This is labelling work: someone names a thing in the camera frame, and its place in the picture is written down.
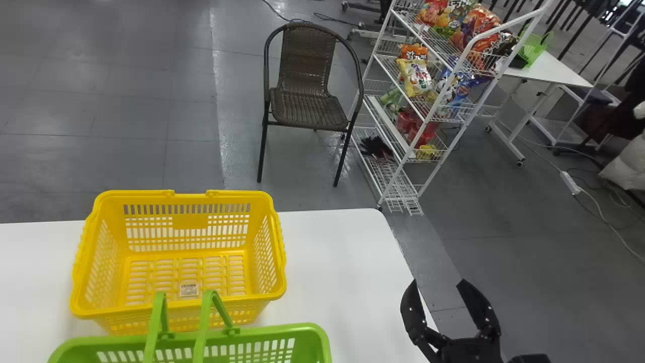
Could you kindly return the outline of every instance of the white table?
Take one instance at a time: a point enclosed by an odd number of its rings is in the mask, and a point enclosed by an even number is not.
[[[405,332],[399,304],[412,274],[375,209],[279,213],[287,290],[258,326],[314,322],[335,363],[426,359]],[[69,313],[71,266],[83,221],[0,224],[3,358],[43,363],[66,339],[103,335]],[[428,325],[436,329],[429,313]]]
[[[548,95],[551,91],[558,86],[574,86],[574,87],[584,87],[591,88],[593,85],[587,82],[584,78],[574,72],[572,69],[567,67],[564,63],[560,62],[556,57],[553,57],[549,52],[543,52],[527,69],[517,69],[508,67],[504,72],[504,76],[520,78],[523,81],[540,81],[549,83],[547,89],[535,100],[535,103],[531,106],[529,111],[524,115],[520,120],[520,123],[511,131],[510,135],[507,136],[496,124],[496,118],[499,115],[499,109],[491,120],[488,122],[487,131],[493,131],[500,139],[506,144],[506,146],[517,156],[517,165],[521,166],[524,163],[524,154],[513,144],[513,140],[517,137],[520,131],[524,128],[527,122],[532,121],[533,124],[542,131],[547,137],[551,136],[551,132],[547,129],[544,124],[544,119],[539,119],[533,116],[535,111],[546,101]],[[501,107],[503,107],[506,102],[517,92],[519,87],[524,83],[520,81],[517,83],[517,86],[507,94],[506,99],[502,102]]]

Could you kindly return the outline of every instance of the green basket on table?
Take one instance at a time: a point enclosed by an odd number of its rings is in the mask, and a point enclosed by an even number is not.
[[[526,27],[523,26],[518,38],[522,38]],[[545,33],[543,36],[538,34],[529,34],[522,48],[517,52],[517,56],[526,62],[524,68],[530,67],[535,60],[546,50],[549,41],[553,38],[553,32]]]
[[[209,331],[216,314],[225,328]],[[240,329],[226,312],[219,295],[204,292],[199,330],[168,330],[166,294],[154,297],[148,335],[74,338],[59,346],[48,363],[331,363],[329,340],[312,323]]]

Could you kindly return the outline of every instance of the wicker chair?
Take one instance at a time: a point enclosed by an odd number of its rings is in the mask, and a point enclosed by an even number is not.
[[[277,86],[269,88],[269,46],[280,32],[284,32],[280,74]],[[327,90],[337,40],[352,55],[359,84],[359,98],[351,120],[347,120],[338,98]],[[262,181],[267,128],[269,125],[277,125],[343,132],[344,147],[333,181],[333,186],[338,186],[362,97],[359,60],[345,39],[324,26],[307,22],[288,23],[274,30],[264,44],[264,117],[257,182]],[[269,122],[269,113],[273,114],[275,122]]]

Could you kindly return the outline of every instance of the shelf rack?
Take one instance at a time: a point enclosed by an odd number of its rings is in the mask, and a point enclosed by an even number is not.
[[[553,0],[546,0],[539,9],[478,34],[470,40],[464,50],[460,50],[453,45],[450,39],[419,21],[417,14],[421,9],[422,1],[416,4],[412,4],[408,0],[392,1],[362,77],[365,89],[363,99],[359,99],[357,92],[352,106],[354,109],[358,102],[363,102],[362,112],[369,115],[372,120],[367,125],[361,124],[354,128],[352,141],[379,199],[378,208],[381,208],[381,205],[385,203],[391,212],[407,211],[410,215],[423,214],[419,197],[434,179],[473,118],[475,116],[495,116],[488,114],[482,106],[499,78],[504,74],[510,60],[515,57],[552,2]],[[396,38],[388,36],[386,25],[390,23],[391,19],[395,19],[398,26],[407,29],[408,35]],[[511,26],[519,26],[523,22],[527,22],[528,27],[508,57],[471,50],[479,40]],[[433,98],[408,97],[404,85],[399,79],[399,67],[396,64],[396,59],[401,54],[401,45],[414,43],[420,43],[429,49],[428,72],[432,79],[445,78],[441,91],[438,91],[439,88],[435,84],[438,94]],[[489,77],[490,81],[476,102],[469,98],[457,106],[447,105],[445,95],[447,95],[454,77],[460,72]],[[405,102],[423,120],[416,137],[412,140],[409,138],[410,135],[399,132],[395,126],[395,113],[381,103],[381,96],[393,88],[398,89]],[[458,127],[459,131],[451,138],[450,142],[439,136],[441,132],[436,132],[427,142],[427,145],[431,146],[429,149],[413,147],[418,145],[421,134],[430,122]],[[380,136],[392,149],[393,156],[391,158],[376,158],[372,155],[363,155],[360,152],[361,140],[371,136]],[[429,165],[430,175],[423,184],[412,183],[404,170],[407,163]]]

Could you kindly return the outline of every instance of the yellow basket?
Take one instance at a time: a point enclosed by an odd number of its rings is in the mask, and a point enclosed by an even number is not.
[[[85,221],[70,309],[115,335],[148,329],[155,292],[170,330],[197,330],[202,293],[216,290],[236,324],[286,290],[284,244],[261,191],[107,191]],[[210,325],[223,324],[211,314]]]

